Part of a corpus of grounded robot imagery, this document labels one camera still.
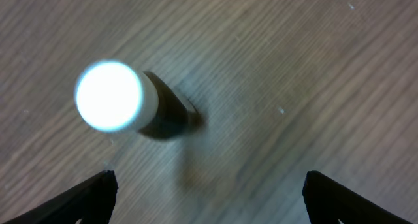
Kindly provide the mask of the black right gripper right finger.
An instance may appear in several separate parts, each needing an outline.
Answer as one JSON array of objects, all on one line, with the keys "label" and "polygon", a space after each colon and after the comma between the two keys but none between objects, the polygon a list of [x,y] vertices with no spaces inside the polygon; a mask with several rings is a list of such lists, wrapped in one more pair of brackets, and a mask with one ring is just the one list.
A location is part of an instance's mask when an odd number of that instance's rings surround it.
[{"label": "black right gripper right finger", "polygon": [[409,223],[316,170],[306,173],[302,196],[312,224]]}]

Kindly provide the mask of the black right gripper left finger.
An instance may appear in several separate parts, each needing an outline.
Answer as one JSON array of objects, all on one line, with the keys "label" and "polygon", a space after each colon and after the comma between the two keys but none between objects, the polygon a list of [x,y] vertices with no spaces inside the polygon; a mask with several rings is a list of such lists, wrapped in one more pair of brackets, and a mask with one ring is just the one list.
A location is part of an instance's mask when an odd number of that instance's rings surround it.
[{"label": "black right gripper left finger", "polygon": [[104,170],[5,224],[108,224],[117,192],[115,172]]}]

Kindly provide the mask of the dark brown bottle white cap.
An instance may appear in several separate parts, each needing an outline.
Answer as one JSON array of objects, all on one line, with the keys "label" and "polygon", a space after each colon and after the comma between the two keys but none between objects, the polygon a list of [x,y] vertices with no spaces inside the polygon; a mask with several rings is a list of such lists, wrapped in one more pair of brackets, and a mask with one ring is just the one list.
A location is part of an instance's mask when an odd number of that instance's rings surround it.
[{"label": "dark brown bottle white cap", "polygon": [[116,60],[95,62],[80,74],[74,103],[90,127],[109,134],[135,131],[170,140],[203,124],[195,106],[156,74]]}]

